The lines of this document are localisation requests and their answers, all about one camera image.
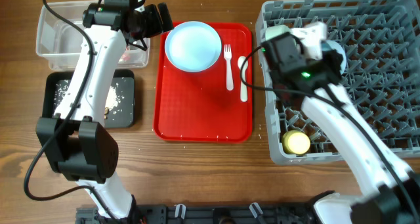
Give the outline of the light blue bowl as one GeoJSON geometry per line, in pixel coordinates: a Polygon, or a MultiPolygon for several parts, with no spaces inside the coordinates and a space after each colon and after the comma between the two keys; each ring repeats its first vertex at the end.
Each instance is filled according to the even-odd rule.
{"type": "Polygon", "coordinates": [[[341,75],[343,75],[346,70],[346,65],[347,65],[346,53],[343,47],[336,41],[332,41],[332,40],[323,41],[321,46],[322,46],[323,52],[334,50],[341,56],[341,60],[339,61],[340,62],[339,72],[341,75]]]}

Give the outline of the red snack wrapper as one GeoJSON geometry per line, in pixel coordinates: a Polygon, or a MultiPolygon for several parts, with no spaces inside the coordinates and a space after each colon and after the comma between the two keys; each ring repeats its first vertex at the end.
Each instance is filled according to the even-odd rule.
{"type": "Polygon", "coordinates": [[[120,58],[119,62],[128,62],[130,59],[129,54],[123,53],[122,57],[120,58]]]}

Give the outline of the light blue plate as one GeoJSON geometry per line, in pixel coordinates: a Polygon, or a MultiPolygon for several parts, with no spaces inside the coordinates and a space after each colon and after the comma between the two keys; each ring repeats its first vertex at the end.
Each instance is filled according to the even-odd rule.
{"type": "Polygon", "coordinates": [[[221,55],[222,41],[217,31],[204,22],[183,22],[171,30],[164,50],[169,62],[184,72],[202,72],[221,55]]]}

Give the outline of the green bowl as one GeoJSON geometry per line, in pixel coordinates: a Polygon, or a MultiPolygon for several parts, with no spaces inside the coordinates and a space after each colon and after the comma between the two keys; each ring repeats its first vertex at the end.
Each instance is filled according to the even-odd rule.
{"type": "Polygon", "coordinates": [[[290,32],[290,28],[286,25],[277,25],[268,27],[265,31],[265,39],[268,41],[284,33],[290,32]]]}

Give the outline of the yellow plastic cup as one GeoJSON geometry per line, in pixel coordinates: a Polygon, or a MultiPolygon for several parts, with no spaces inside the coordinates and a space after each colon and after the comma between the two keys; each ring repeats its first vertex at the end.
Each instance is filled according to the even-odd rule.
{"type": "Polygon", "coordinates": [[[282,137],[282,144],[288,154],[303,155],[310,150],[309,137],[297,130],[286,132],[282,137]]]}

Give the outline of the white plastic fork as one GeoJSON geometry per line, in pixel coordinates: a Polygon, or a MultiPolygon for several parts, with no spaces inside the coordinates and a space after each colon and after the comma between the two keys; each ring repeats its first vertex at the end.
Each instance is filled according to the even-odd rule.
{"type": "Polygon", "coordinates": [[[232,49],[230,44],[224,45],[224,59],[226,61],[226,88],[227,90],[232,91],[234,89],[234,81],[231,67],[232,49]]]}

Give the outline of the food scraps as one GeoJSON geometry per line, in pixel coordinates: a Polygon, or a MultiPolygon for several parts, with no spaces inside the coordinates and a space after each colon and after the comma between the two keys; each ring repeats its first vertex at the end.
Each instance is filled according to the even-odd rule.
{"type": "Polygon", "coordinates": [[[83,121],[90,117],[92,122],[104,125],[104,110],[113,109],[118,101],[117,90],[119,82],[113,78],[111,86],[109,81],[104,85],[99,81],[89,81],[84,89],[81,82],[74,79],[68,80],[67,88],[62,90],[62,100],[56,105],[52,117],[65,120],[83,121]]]}

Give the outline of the white plastic spoon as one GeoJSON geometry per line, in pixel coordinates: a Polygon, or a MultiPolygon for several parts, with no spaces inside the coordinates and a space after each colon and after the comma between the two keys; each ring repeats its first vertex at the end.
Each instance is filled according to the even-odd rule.
{"type": "MultiPolygon", "coordinates": [[[[246,61],[245,56],[240,56],[238,58],[238,67],[242,70],[241,79],[246,80],[246,70],[248,67],[248,62],[246,61]]],[[[241,82],[240,99],[242,102],[247,102],[248,99],[247,86],[243,82],[241,82]]]]}

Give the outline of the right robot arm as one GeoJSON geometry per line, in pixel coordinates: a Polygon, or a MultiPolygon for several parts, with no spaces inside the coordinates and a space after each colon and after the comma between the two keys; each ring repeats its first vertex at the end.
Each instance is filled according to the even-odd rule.
{"type": "Polygon", "coordinates": [[[362,196],[336,192],[315,201],[321,223],[418,223],[419,176],[387,148],[339,84],[336,52],[306,60],[292,47],[272,62],[288,93],[303,95],[301,110],[327,135],[352,170],[362,196]]]}

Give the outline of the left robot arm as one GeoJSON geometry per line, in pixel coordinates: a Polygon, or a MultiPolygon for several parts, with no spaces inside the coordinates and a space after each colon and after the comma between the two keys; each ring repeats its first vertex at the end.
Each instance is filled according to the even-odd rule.
{"type": "Polygon", "coordinates": [[[173,29],[165,3],[98,0],[78,27],[83,36],[79,60],[65,97],[51,117],[39,118],[40,156],[51,169],[86,190],[101,223],[141,223],[134,196],[116,173],[117,142],[104,127],[108,91],[127,46],[146,50],[146,39],[173,29]]]}

